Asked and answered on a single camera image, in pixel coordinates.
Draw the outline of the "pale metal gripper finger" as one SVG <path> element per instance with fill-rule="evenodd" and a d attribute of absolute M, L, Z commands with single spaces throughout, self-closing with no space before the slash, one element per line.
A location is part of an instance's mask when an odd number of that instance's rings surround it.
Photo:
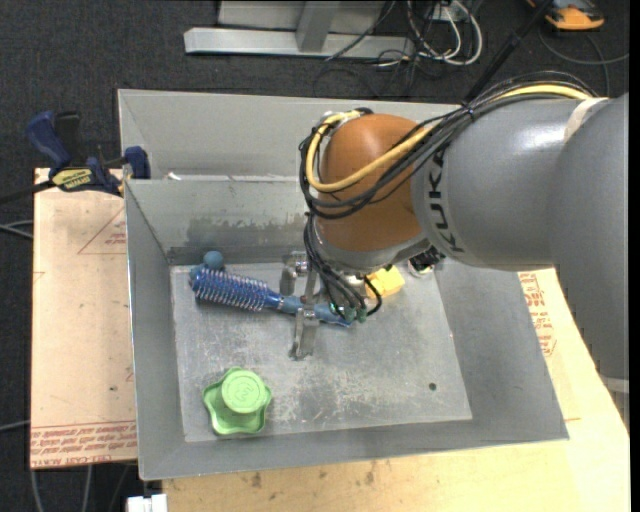
<path fill-rule="evenodd" d="M 283 260 L 279 290 L 282 295 L 294 295 L 295 286 L 299 277 L 304 277 L 309 272 L 308 258 L 306 254 L 289 254 Z"/>
<path fill-rule="evenodd" d="M 289 357 L 300 361 L 313 354 L 316 332 L 320 325 L 312 309 L 300 308 L 295 315 L 295 329 Z"/>

